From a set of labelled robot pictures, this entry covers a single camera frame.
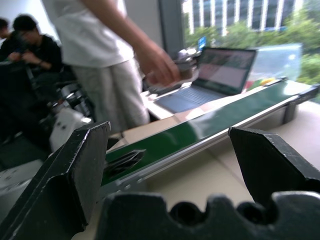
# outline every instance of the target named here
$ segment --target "black shirt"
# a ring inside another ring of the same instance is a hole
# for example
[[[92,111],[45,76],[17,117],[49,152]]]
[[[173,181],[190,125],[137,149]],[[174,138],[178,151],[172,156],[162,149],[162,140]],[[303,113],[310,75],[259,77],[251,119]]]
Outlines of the black shirt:
[[[40,46],[28,48],[37,58],[52,65],[51,69],[45,72],[59,73],[63,67],[61,49],[49,36],[43,35]]]
[[[25,48],[26,44],[19,38],[19,34],[13,31],[1,45],[0,62],[6,60],[8,56],[13,52],[24,52]]]

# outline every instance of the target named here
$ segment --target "red object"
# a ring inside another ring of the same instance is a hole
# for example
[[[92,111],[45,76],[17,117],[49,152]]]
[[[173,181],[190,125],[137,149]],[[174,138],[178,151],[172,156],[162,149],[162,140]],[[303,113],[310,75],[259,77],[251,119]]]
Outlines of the red object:
[[[247,81],[246,84],[245,84],[245,89],[249,89],[253,86],[254,84],[254,81]]]

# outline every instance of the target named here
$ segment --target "open laptop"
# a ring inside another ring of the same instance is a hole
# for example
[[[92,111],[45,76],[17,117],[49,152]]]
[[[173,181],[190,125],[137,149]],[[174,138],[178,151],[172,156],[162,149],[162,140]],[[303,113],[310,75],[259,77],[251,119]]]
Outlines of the open laptop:
[[[256,50],[204,47],[199,59],[198,79],[191,86],[163,96],[155,103],[175,114],[240,94],[256,55]]]

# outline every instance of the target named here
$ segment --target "conveyor belt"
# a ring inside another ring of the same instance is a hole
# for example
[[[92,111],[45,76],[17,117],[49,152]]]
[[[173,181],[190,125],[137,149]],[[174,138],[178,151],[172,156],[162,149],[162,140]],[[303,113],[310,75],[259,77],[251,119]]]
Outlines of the conveyor belt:
[[[229,127],[247,127],[291,103],[309,100],[312,89],[315,88],[293,81],[278,82],[215,111],[110,152],[106,155],[109,163],[134,150],[145,150],[145,155],[132,168],[118,175],[104,174],[101,186],[116,181],[116,188],[122,189],[133,178],[142,181],[147,175],[226,138]]]

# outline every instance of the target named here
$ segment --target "khaki shorts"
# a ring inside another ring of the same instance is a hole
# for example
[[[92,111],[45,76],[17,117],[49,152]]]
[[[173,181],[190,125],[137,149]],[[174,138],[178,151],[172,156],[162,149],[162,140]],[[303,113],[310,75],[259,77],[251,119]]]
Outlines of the khaki shorts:
[[[111,134],[149,123],[140,96],[142,79],[133,59],[104,68],[72,66],[72,69],[95,105],[97,121],[110,121]]]

